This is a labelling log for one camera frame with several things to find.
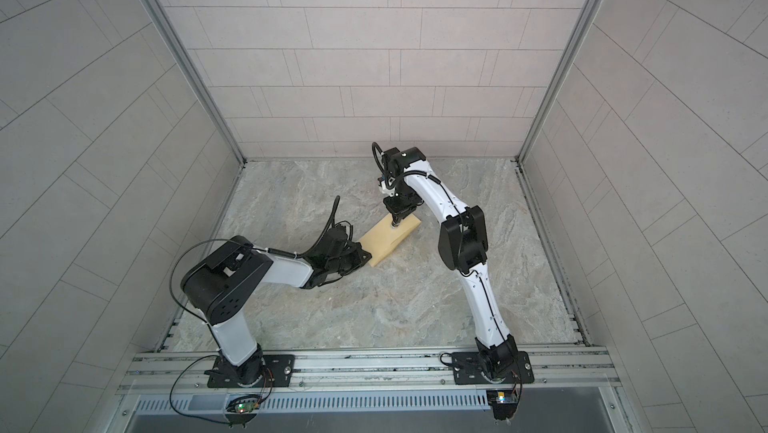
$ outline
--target wall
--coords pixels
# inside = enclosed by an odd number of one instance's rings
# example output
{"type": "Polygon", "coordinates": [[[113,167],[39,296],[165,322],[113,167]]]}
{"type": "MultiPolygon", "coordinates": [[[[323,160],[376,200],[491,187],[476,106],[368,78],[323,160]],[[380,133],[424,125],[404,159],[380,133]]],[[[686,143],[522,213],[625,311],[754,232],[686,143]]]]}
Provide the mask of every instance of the wall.
{"type": "Polygon", "coordinates": [[[249,158],[515,155],[584,3],[160,1],[249,158]]]}
{"type": "Polygon", "coordinates": [[[0,12],[0,430],[81,431],[238,166],[139,0],[0,12]]]}
{"type": "Polygon", "coordinates": [[[524,162],[646,431],[768,426],[766,14],[604,0],[524,162]]]}

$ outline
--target metal corner post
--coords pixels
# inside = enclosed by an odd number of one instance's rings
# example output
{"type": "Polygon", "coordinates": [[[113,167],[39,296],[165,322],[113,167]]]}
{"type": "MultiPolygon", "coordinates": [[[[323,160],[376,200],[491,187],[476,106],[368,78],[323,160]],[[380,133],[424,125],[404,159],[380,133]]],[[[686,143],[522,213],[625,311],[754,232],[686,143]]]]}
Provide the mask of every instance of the metal corner post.
{"type": "Polygon", "coordinates": [[[165,9],[158,0],[141,0],[141,3],[144,5],[144,8],[152,19],[152,23],[154,23],[160,36],[168,46],[170,53],[176,58],[176,62],[179,65],[181,72],[187,78],[187,81],[197,98],[200,100],[200,103],[203,105],[203,108],[214,121],[216,129],[224,135],[230,150],[232,150],[232,153],[240,165],[244,165],[246,158],[243,151],[240,150],[240,146],[237,144],[232,132],[230,132],[230,129],[226,126],[224,118],[222,117],[221,112],[219,112],[214,99],[210,96],[205,83],[203,83],[200,73],[198,73],[189,54],[187,54],[187,49],[181,44],[181,40],[179,40],[173,25],[170,24],[165,9]]]}
{"type": "Polygon", "coordinates": [[[563,49],[560,62],[558,63],[557,68],[554,70],[552,80],[550,80],[549,85],[547,85],[547,91],[544,93],[542,104],[539,105],[538,112],[533,119],[531,130],[528,131],[528,135],[526,135],[522,149],[518,155],[518,162],[520,163],[521,167],[524,166],[525,159],[531,152],[531,147],[533,146],[533,142],[538,136],[538,132],[542,130],[544,120],[546,119],[550,109],[552,109],[552,104],[554,103],[554,99],[558,96],[560,87],[565,80],[565,75],[568,73],[568,69],[571,67],[571,64],[573,64],[574,59],[576,58],[576,54],[581,47],[581,43],[587,36],[589,27],[592,25],[594,16],[597,15],[598,9],[600,8],[600,3],[602,1],[603,0],[586,0],[584,2],[584,6],[582,7],[581,12],[579,13],[579,16],[576,20],[574,30],[571,32],[571,36],[568,38],[568,43],[563,49]]]}

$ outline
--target tiled wall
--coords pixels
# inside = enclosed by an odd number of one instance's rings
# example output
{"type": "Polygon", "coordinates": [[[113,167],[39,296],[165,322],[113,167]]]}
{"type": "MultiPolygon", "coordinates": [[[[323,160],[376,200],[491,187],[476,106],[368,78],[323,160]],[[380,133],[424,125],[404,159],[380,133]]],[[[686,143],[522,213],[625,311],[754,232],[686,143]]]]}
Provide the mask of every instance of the tiled wall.
{"type": "Polygon", "coordinates": [[[0,0],[0,430],[86,426],[237,169],[139,0],[0,0]]]}
{"type": "Polygon", "coordinates": [[[498,157],[520,150],[584,0],[160,2],[247,157],[371,140],[498,157]]]}
{"type": "Polygon", "coordinates": [[[648,431],[768,427],[766,15],[604,0],[524,165],[648,431]]]}

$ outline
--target gray stone surface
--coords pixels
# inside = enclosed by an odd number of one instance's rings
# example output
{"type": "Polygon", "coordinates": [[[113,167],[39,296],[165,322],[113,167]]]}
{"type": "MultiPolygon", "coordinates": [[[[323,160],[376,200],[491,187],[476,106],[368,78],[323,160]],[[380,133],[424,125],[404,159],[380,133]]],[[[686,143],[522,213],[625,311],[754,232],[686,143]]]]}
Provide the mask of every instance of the gray stone surface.
{"type": "MultiPolygon", "coordinates": [[[[574,342],[513,163],[430,163],[459,198],[485,212],[491,283],[518,343],[574,342]]],[[[240,234],[260,246],[304,250],[338,194],[336,221],[349,220],[359,239],[387,213],[378,173],[372,159],[249,163],[219,236],[240,234]]],[[[338,283],[311,290],[259,285],[244,307],[256,341],[268,350],[474,345],[472,314],[457,273],[437,252],[437,220],[426,207],[415,215],[422,224],[376,268],[365,265],[338,283]]],[[[214,349],[205,325],[185,313],[173,350],[214,349]]]]}

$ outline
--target yellow block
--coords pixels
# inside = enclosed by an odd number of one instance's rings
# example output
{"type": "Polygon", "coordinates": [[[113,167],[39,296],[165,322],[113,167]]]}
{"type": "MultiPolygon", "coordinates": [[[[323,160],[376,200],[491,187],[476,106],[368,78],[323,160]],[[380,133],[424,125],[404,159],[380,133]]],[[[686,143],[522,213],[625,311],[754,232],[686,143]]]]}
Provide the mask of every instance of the yellow block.
{"type": "Polygon", "coordinates": [[[368,264],[376,266],[386,258],[409,233],[411,233],[421,220],[416,215],[410,214],[396,228],[392,228],[392,215],[384,217],[375,227],[360,238],[362,248],[371,254],[368,264]]]}

